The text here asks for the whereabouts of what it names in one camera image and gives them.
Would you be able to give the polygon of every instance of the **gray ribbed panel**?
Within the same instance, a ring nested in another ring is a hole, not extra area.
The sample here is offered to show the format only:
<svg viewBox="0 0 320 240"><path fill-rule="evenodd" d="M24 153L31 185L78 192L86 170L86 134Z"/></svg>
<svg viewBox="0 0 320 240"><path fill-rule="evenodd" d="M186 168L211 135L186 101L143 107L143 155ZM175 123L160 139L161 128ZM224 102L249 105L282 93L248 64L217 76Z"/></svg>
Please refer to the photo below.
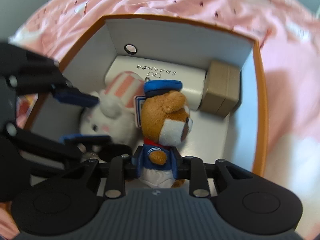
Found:
<svg viewBox="0 0 320 240"><path fill-rule="evenodd" d="M105 201L87 225L72 233L16 240L302 240L293 230L276 236L255 236L227 224L208 199L189 196L183 189L131 189L117 200Z"/></svg>

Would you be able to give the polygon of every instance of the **red collar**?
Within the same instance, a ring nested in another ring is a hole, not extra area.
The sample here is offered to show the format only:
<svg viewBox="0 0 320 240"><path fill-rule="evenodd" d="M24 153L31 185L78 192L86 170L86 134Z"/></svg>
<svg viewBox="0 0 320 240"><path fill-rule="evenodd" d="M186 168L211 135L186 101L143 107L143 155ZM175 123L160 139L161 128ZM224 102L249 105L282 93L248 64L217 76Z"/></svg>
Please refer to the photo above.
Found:
<svg viewBox="0 0 320 240"><path fill-rule="evenodd" d="M162 146L162 145L160 145L160 144L157 144L157 143L155 143L154 141L151 141L151 140L148 139L148 138L144 138L144 139L143 139L143 143L149 144L149 145L153 145L153 146L158 146L158 147L160 147L160 148L164 148L164 149L167 149L167 150L169 150L169 149L171 148L170 146Z"/></svg>

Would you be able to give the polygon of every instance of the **pink blanket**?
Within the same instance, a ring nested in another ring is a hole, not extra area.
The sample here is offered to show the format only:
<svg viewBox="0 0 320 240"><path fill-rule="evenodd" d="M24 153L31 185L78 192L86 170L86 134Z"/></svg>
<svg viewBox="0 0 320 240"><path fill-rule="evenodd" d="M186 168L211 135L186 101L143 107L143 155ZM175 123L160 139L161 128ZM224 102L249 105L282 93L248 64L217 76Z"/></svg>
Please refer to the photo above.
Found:
<svg viewBox="0 0 320 240"><path fill-rule="evenodd" d="M320 22L296 0L51 0L11 41L60 60L98 18L125 13L215 23L259 40L269 102L266 177L293 190L310 208L298 232L305 237L318 232L320 215L312 214L320 210L315 190L320 188ZM309 191L306 181L313 181Z"/></svg>

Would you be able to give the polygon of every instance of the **cardboard box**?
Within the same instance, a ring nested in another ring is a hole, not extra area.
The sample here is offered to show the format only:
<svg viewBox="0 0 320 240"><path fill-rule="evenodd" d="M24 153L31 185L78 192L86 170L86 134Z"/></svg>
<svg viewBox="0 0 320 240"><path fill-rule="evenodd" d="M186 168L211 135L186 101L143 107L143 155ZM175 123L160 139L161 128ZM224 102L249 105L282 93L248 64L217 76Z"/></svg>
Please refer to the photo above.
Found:
<svg viewBox="0 0 320 240"><path fill-rule="evenodd" d="M240 69L212 61L204 82L200 110L226 117L239 101Z"/></svg>

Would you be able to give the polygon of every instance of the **black ring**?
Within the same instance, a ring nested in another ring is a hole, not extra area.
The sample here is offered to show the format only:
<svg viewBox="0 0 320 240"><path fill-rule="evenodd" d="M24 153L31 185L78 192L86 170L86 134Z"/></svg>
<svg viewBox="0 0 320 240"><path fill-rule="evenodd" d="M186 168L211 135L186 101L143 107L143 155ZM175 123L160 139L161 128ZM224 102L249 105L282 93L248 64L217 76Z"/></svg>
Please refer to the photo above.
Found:
<svg viewBox="0 0 320 240"><path fill-rule="evenodd" d="M129 50L127 49L127 46L128 46L128 45L133 46L133 47L136 49L136 51L135 51L135 52L131 52L131 51L129 51ZM130 54L130 55L137 54L137 52L138 52L138 50L137 50L136 46L134 46L134 45L132 45L132 44L126 44L126 45L124 46L124 51L125 51L126 53Z"/></svg>

